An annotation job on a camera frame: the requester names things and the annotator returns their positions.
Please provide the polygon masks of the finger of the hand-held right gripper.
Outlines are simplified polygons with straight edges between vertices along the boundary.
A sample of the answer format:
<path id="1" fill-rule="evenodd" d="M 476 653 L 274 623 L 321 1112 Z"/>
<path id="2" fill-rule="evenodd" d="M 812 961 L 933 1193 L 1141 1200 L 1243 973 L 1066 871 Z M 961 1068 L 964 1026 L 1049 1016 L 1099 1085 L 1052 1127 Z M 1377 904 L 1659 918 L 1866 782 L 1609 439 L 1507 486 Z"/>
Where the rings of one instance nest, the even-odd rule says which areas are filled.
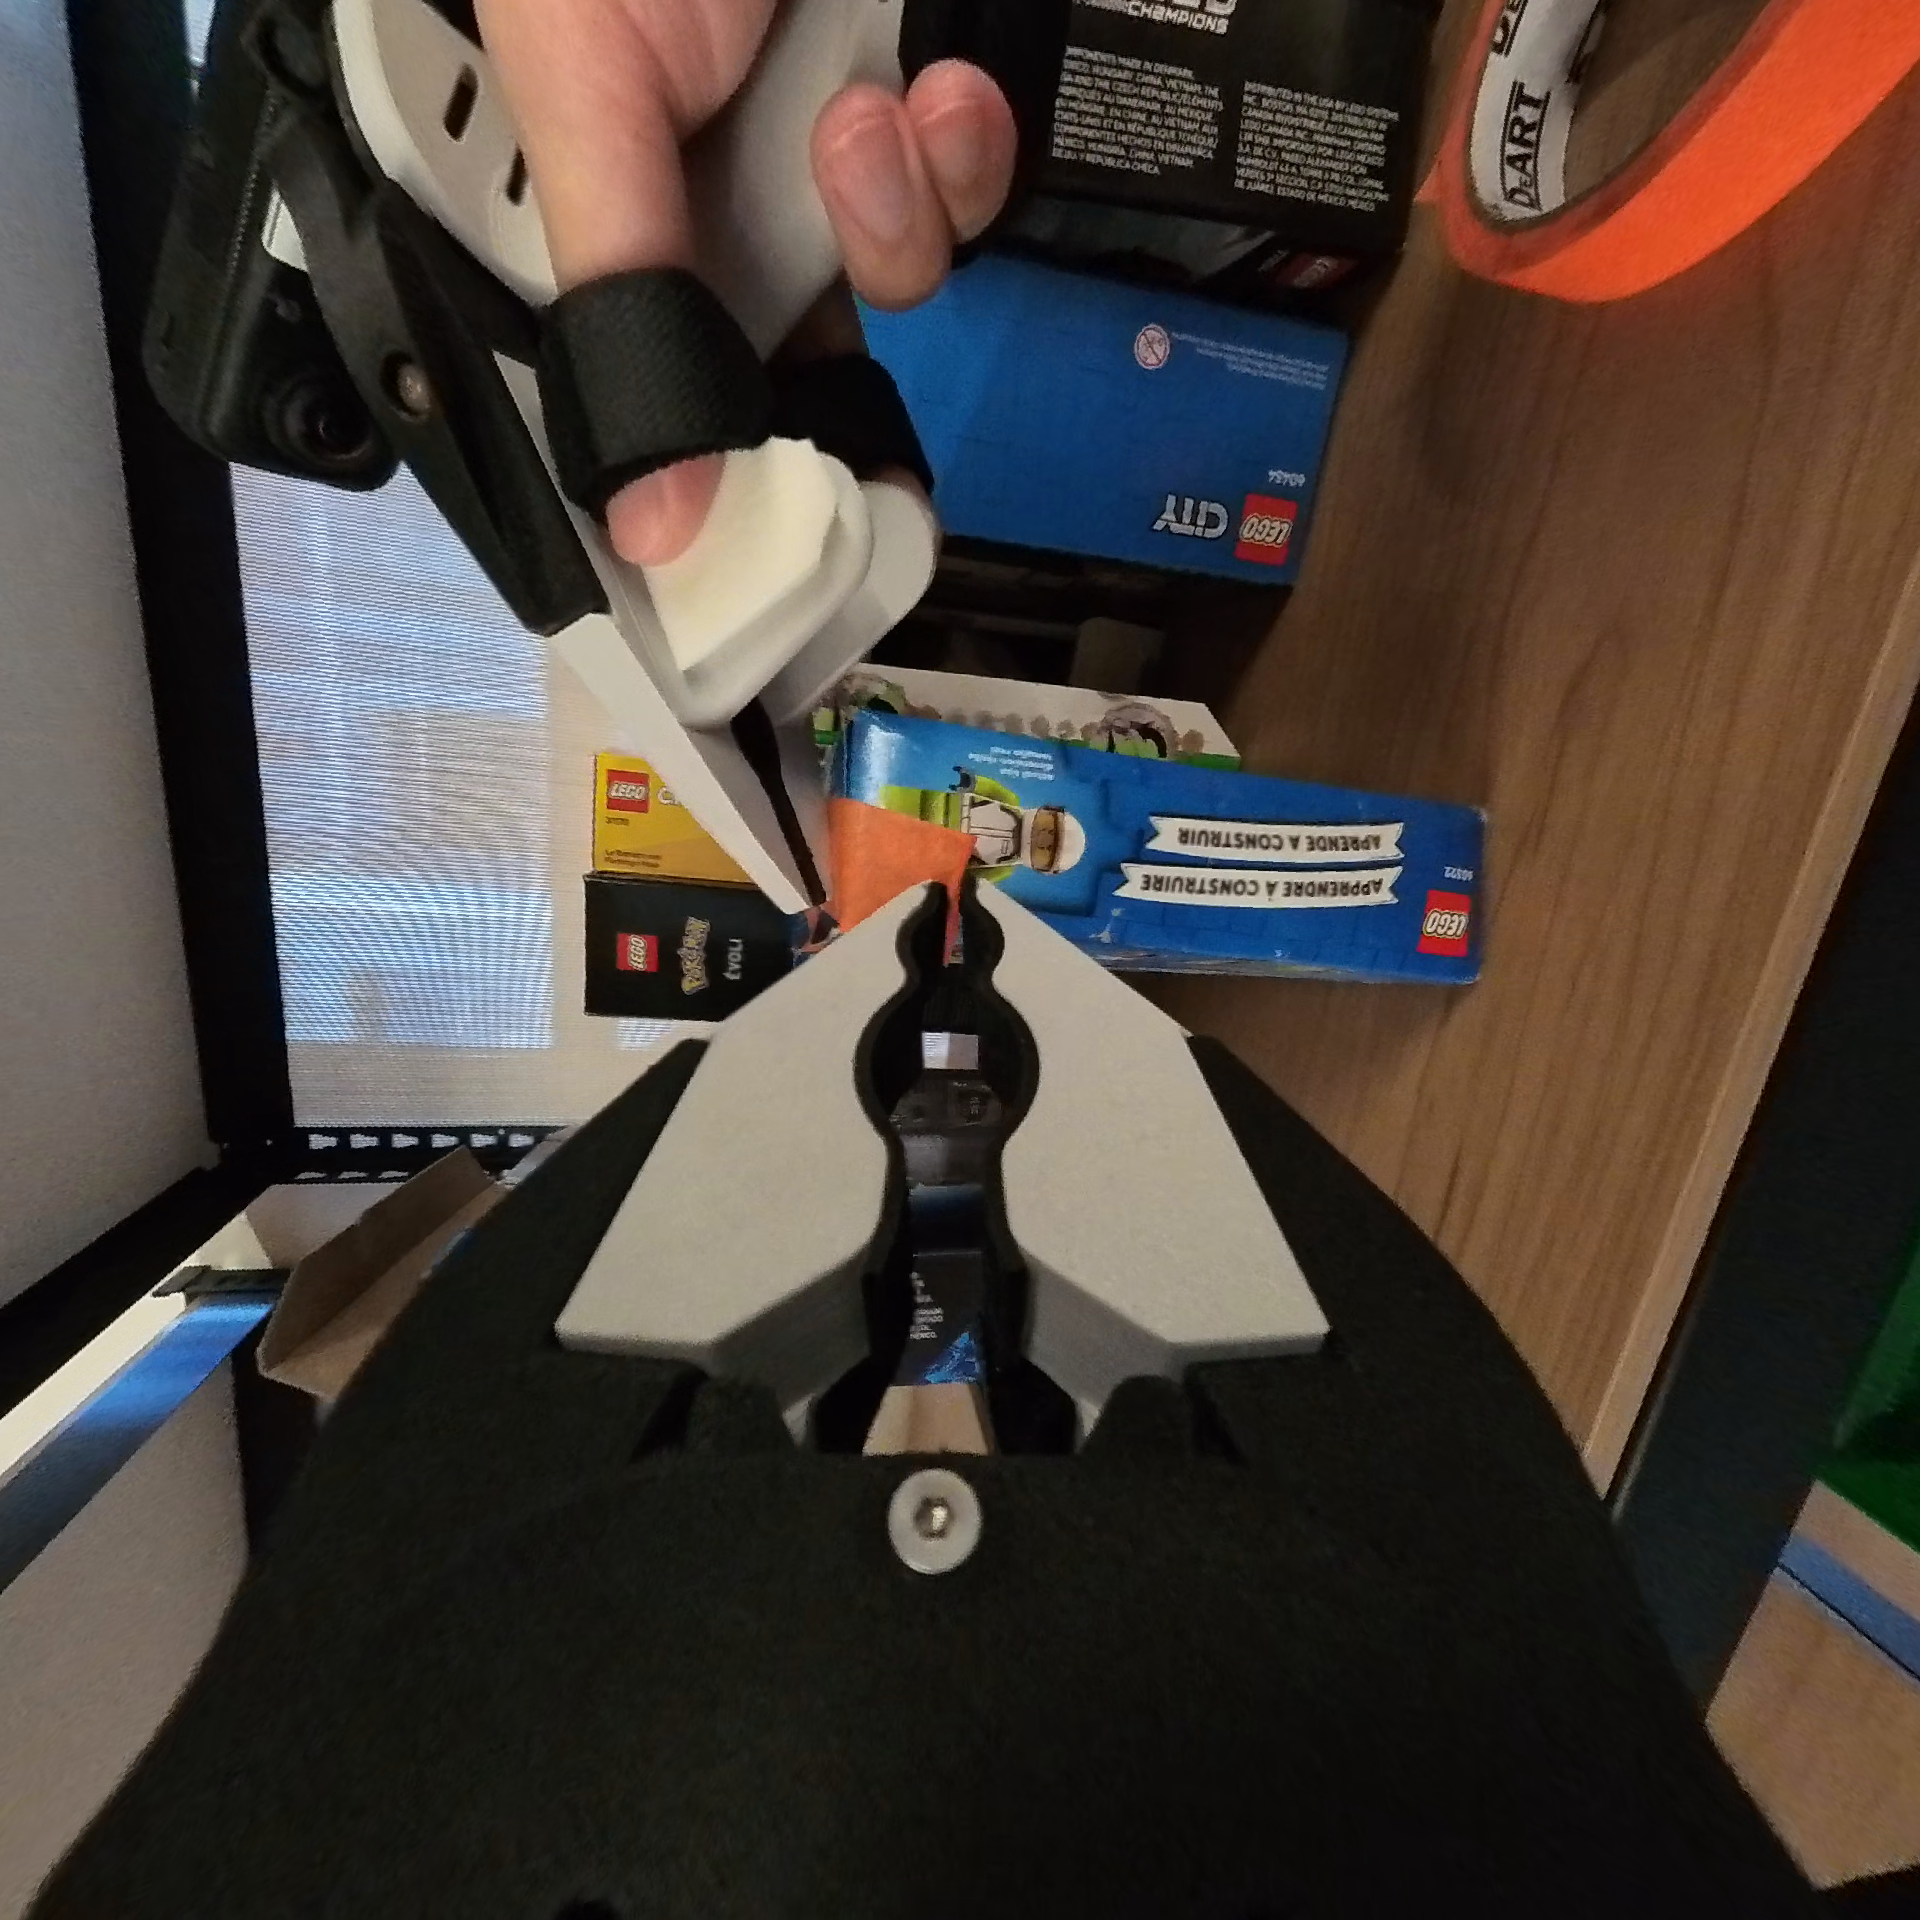
<path id="1" fill-rule="evenodd" d="M 611 614 L 574 621 L 548 652 L 603 705 L 612 745 L 646 759 L 782 912 L 828 903 L 825 767 L 806 724 L 778 726 L 762 708 L 683 724 Z"/>

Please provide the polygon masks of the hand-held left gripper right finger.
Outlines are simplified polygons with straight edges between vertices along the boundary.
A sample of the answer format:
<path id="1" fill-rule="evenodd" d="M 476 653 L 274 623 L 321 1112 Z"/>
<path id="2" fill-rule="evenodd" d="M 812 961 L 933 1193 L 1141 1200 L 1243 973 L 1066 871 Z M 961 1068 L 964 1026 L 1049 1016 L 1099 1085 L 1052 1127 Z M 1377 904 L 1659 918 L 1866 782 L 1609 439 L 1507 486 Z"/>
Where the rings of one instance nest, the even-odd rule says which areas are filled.
<path id="1" fill-rule="evenodd" d="M 1328 1317 L 1190 1036 L 996 884 L 971 895 L 966 936 L 1017 1023 L 998 1181 L 1022 1348 L 1080 1438 L 1129 1380 L 1318 1352 Z"/>

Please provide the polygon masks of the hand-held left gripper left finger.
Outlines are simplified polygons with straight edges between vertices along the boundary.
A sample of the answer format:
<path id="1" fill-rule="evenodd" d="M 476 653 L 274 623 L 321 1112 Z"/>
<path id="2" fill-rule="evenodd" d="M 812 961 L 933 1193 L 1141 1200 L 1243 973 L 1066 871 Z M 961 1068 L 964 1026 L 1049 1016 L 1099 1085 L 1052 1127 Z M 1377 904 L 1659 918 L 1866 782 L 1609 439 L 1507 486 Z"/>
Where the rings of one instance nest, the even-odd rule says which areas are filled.
<path id="1" fill-rule="evenodd" d="M 944 960 L 948 894 L 913 886 L 722 1022 L 569 1293 L 562 1348 L 769 1390 L 802 1440 L 870 1351 L 862 1278 L 899 1152 L 874 1032 Z"/>

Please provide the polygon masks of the small blue toy car box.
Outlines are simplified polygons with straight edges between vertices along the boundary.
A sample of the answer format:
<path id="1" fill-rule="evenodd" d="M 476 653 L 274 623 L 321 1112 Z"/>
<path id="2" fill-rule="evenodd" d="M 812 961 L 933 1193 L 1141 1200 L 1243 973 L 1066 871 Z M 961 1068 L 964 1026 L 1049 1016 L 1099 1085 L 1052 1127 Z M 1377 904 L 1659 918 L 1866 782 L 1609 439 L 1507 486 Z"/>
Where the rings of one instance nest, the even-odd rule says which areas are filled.
<path id="1" fill-rule="evenodd" d="M 888 710 L 844 724 L 833 797 L 971 833 L 969 872 L 1107 969 L 1420 985 L 1478 973 L 1478 807 Z"/>

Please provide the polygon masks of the orange tape roll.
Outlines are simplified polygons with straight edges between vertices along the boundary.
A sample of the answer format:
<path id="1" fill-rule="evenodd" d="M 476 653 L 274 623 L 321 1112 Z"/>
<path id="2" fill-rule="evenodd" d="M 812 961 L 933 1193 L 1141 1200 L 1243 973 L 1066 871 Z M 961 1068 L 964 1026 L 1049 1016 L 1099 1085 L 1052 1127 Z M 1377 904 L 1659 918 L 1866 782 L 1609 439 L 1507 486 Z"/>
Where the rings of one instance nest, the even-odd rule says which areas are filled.
<path id="1" fill-rule="evenodd" d="M 1770 2 L 1616 172 L 1569 192 L 1606 5 L 1488 2 L 1420 192 L 1453 263 L 1563 304 L 1690 271 L 1784 204 L 1918 61 L 1915 2 Z"/>

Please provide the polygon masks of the person's right hand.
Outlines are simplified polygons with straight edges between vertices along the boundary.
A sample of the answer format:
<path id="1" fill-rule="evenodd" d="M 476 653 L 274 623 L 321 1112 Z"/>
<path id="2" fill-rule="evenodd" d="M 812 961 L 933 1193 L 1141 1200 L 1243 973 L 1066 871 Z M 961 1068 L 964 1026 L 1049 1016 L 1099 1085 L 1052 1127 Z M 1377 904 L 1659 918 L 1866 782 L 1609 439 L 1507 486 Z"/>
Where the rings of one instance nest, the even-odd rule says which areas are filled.
<path id="1" fill-rule="evenodd" d="M 810 308 L 779 367 L 758 367 L 694 273 L 685 148 L 753 73 L 774 14 L 765 2 L 476 7 L 561 284 L 538 367 L 561 479 L 645 568 L 690 549 L 725 455 L 762 439 L 816 441 L 859 477 L 931 486 L 856 297 L 931 300 L 1022 173 L 1026 95 L 969 60 L 909 63 L 904 88 L 842 86 L 813 120 L 806 166 L 846 284 Z"/>

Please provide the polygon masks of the yellow toy box brown side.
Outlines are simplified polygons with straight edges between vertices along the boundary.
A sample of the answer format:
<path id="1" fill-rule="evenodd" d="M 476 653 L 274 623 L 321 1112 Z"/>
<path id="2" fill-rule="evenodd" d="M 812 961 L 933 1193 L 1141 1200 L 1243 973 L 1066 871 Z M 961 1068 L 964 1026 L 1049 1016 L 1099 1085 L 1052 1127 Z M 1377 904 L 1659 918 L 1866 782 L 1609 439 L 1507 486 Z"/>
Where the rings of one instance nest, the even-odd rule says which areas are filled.
<path id="1" fill-rule="evenodd" d="M 654 765 L 622 752 L 592 762 L 592 876 L 755 886 L 733 857 L 665 785 Z"/>

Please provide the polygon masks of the black box yellow logo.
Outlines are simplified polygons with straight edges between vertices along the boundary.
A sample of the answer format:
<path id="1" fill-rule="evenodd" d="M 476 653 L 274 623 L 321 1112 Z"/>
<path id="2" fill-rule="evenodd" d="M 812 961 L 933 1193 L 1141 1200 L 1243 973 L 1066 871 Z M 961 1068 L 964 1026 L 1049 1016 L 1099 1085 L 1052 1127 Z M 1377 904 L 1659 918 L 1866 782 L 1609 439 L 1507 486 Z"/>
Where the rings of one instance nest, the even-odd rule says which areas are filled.
<path id="1" fill-rule="evenodd" d="M 589 872 L 584 880 L 589 1016 L 728 1022 L 788 978 L 810 936 L 749 884 Z"/>

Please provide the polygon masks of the open brown cardboard box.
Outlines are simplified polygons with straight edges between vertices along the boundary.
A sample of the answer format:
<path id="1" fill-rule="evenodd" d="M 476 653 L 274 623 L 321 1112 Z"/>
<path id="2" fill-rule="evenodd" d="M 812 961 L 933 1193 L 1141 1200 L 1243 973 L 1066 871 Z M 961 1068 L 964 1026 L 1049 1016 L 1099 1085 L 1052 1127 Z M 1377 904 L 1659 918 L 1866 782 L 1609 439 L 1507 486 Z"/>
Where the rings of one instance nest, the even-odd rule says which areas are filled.
<path id="1" fill-rule="evenodd" d="M 505 1196 L 464 1144 L 402 1184 L 331 1190 L 360 1209 L 290 1261 L 257 1344 L 268 1382 L 321 1405 L 340 1398 L 429 1270 Z"/>

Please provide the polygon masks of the large blue toy box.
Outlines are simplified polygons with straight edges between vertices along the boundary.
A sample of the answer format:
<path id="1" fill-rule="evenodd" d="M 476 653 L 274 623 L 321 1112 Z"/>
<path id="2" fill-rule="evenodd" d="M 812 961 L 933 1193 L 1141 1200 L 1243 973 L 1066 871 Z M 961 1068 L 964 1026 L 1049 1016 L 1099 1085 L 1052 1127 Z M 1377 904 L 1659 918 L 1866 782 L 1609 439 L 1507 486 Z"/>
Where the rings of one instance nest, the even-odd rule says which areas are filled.
<path id="1" fill-rule="evenodd" d="M 1298 578 L 1341 332 L 1020 255 L 859 318 L 950 537 L 1236 584 Z"/>

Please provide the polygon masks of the black racing toy box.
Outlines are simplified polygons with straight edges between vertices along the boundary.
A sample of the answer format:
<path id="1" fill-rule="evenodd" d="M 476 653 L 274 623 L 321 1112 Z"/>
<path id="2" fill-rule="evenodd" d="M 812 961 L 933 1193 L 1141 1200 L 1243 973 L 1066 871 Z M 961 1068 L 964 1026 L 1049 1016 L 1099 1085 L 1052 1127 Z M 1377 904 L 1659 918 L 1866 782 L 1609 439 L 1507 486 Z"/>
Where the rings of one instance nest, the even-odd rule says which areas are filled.
<path id="1" fill-rule="evenodd" d="M 1437 2 L 1072 5 L 1005 249 L 1241 304 L 1394 260 Z"/>

